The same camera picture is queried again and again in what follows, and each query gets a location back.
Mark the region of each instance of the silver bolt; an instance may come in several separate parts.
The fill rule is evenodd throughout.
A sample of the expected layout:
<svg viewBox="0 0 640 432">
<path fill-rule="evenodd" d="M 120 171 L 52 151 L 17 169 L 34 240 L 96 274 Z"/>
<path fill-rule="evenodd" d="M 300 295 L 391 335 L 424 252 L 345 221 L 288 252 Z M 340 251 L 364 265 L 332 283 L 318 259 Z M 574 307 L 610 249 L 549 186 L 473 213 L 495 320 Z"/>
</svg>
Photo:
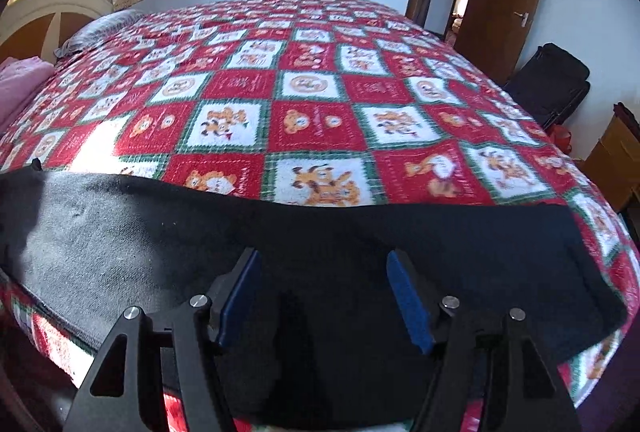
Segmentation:
<svg viewBox="0 0 640 432">
<path fill-rule="evenodd" d="M 133 320 L 134 318 L 138 318 L 139 314 L 140 314 L 140 309 L 135 306 L 127 307 L 123 313 L 124 317 L 127 320 Z"/>
<path fill-rule="evenodd" d="M 189 303 L 191 307 L 203 307 L 208 301 L 209 299 L 206 295 L 196 295 L 194 297 L 191 297 Z"/>
<path fill-rule="evenodd" d="M 454 296 L 448 295 L 442 299 L 442 305 L 447 309 L 458 309 L 460 307 L 460 300 Z"/>
<path fill-rule="evenodd" d="M 516 322 L 522 322 L 527 317 L 527 314 L 519 307 L 514 307 L 509 311 L 509 316 L 516 320 Z"/>
</svg>

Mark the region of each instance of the pink blanket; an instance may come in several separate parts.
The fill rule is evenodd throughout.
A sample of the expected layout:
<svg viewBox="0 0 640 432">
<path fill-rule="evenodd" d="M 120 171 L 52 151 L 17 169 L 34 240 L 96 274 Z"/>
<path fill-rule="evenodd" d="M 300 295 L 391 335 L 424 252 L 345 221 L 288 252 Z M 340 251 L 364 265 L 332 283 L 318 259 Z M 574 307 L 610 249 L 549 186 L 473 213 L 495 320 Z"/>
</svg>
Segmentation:
<svg viewBox="0 0 640 432">
<path fill-rule="evenodd" d="M 7 58 L 0 64 L 0 135 L 13 123 L 53 75 L 54 67 L 37 56 Z"/>
</svg>

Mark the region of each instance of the bedspread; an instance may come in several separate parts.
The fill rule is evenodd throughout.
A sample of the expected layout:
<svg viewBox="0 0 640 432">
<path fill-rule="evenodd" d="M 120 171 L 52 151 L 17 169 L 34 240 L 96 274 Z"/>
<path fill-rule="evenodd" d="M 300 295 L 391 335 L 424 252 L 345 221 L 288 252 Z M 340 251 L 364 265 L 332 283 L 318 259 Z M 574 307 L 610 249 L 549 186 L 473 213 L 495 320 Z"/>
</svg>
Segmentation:
<svg viewBox="0 0 640 432">
<path fill-rule="evenodd" d="M 568 204 L 608 284 L 631 316 L 639 306 L 636 249 L 572 160 L 451 47 L 365 0 L 148 15 L 58 65 L 0 141 L 0 170 L 33 158 L 307 206 Z M 81 383 L 92 351 L 10 279 L 1 287 L 6 313 Z M 561 367 L 577 404 L 630 321 Z M 180 429 L 179 405 L 166 399 Z M 477 417 L 472 406 L 468 430 Z"/>
</svg>

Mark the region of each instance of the black leather fabric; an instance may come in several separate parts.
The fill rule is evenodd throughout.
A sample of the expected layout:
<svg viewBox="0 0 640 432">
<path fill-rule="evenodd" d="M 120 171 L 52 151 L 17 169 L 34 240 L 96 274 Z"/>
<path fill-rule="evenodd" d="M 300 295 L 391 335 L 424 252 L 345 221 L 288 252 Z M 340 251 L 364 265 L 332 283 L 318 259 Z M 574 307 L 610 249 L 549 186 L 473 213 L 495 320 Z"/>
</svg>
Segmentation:
<svg viewBox="0 0 640 432">
<path fill-rule="evenodd" d="M 395 247 L 463 304 L 522 307 L 558 362 L 626 318 L 565 206 L 309 208 L 22 169 L 0 176 L 0 224 L 2 270 L 94 348 L 125 307 L 177 306 L 258 249 L 257 300 L 218 368 L 235 416 L 286 428 L 417 413 L 433 365 L 388 286 Z"/>
</svg>

